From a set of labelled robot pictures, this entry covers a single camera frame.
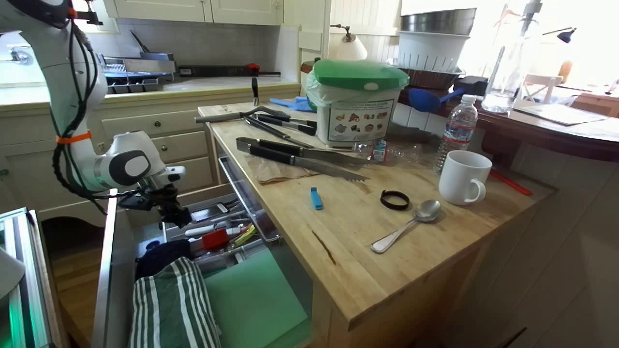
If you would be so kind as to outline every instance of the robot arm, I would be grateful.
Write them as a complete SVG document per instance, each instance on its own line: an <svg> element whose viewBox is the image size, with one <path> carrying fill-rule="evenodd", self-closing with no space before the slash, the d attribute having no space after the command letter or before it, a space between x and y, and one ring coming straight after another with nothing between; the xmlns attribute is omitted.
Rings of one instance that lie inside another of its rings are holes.
<svg viewBox="0 0 619 348"><path fill-rule="evenodd" d="M94 12L89 13L97 23ZM116 135L107 153L95 153L87 128L88 110L103 100L107 83L99 67L102 62L73 22L76 17L69 0L0 0L0 33L6 31L3 28L21 30L47 82L58 135L53 156L57 179L90 200L107 198L97 192L137 185L139 189L121 194L121 206L140 210L157 206L164 222L188 224L191 216L176 200L178 190L173 185L184 176L184 167L166 167L145 132Z"/></svg>

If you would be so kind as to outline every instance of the black rubber band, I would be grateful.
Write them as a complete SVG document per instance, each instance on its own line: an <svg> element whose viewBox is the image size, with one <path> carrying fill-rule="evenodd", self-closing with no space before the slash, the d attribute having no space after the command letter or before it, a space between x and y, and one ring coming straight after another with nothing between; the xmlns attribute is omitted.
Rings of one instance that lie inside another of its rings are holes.
<svg viewBox="0 0 619 348"><path fill-rule="evenodd" d="M392 197L392 196L401 198L402 200L406 202L406 204L393 204L393 203L387 202L386 198ZM403 210L408 209L410 205L410 199L407 195L405 195L404 193L401 193L400 191L383 190L383 193L381 193L381 203L389 209L393 209L396 211L403 211Z"/></svg>

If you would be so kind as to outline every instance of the bottle cap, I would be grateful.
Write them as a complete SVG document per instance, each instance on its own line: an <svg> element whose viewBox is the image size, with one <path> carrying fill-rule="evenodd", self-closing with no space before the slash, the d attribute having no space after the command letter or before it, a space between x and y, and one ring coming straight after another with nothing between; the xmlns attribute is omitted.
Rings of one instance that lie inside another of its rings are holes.
<svg viewBox="0 0 619 348"><path fill-rule="evenodd" d="M462 96L462 102L468 102L468 103L475 103L475 101L477 100L477 96L476 95L471 95L471 94L465 94Z"/></svg>

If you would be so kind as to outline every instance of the blue ladle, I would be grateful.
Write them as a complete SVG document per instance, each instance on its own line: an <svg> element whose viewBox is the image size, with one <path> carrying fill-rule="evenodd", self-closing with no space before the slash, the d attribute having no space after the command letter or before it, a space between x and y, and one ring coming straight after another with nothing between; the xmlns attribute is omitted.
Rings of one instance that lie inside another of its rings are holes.
<svg viewBox="0 0 619 348"><path fill-rule="evenodd" d="M464 91L464 88L458 88L450 94L439 98L436 94L425 89L411 89L409 91L409 102L410 106L414 107L417 111L431 112L438 109L442 103L448 101L451 97L464 94Z"/></svg>

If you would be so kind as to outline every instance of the red handle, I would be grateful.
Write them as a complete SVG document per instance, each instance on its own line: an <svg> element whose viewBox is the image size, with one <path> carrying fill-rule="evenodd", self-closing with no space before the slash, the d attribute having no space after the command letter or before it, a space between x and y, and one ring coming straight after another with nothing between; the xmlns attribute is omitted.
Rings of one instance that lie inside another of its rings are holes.
<svg viewBox="0 0 619 348"><path fill-rule="evenodd" d="M505 176L503 176L502 174L499 174L496 170L491 169L490 170L490 175L494 176L495 178L501 180L502 182L506 183L507 185L511 186L512 188L514 188L516 191L522 193L525 196L532 196L533 192L529 191L528 189L525 189L524 187L520 186L519 184L511 181L510 179L506 178Z"/></svg>

